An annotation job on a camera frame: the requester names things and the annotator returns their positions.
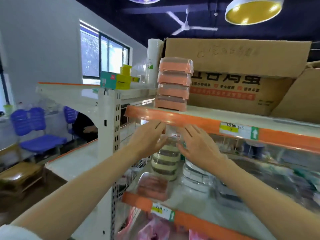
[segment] yellow lamp shade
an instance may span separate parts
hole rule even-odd
[[[225,19],[236,25],[265,22],[278,15],[284,0],[233,0],[226,8]]]

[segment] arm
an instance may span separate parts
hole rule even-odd
[[[150,121],[139,127],[128,145],[35,204],[11,224],[26,228],[43,240],[67,239],[80,226],[113,183],[138,160],[158,151],[165,123]]]
[[[202,129],[187,125],[181,134],[187,145],[179,145],[181,153],[234,190],[277,239],[320,239],[314,213],[238,167]]]

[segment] orange lid container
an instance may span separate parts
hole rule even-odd
[[[187,111],[187,101],[180,97],[157,95],[155,97],[154,107],[185,112]]]
[[[190,87],[180,84],[161,83],[158,85],[157,94],[189,99],[189,91]]]
[[[193,74],[193,61],[179,57],[161,58],[159,71],[180,71]]]
[[[158,83],[174,83],[190,87],[191,74],[177,71],[160,71],[158,74]]]

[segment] yellow label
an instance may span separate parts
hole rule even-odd
[[[234,128],[234,127],[227,126],[227,125],[220,125],[220,129],[225,130],[225,131],[235,132],[235,133],[238,133],[238,131],[239,131],[238,128]]]
[[[159,208],[157,208],[157,207],[154,207],[154,206],[153,206],[153,207],[151,208],[151,210],[162,214],[162,209],[159,209]]]

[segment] product box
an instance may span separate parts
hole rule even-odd
[[[167,38],[163,56],[193,60],[189,105],[269,116],[304,71],[310,46],[307,41]]]
[[[111,89],[130,89],[132,76],[121,75],[114,72],[101,72],[100,87]]]
[[[320,124],[319,91],[320,61],[309,62],[271,116]]]

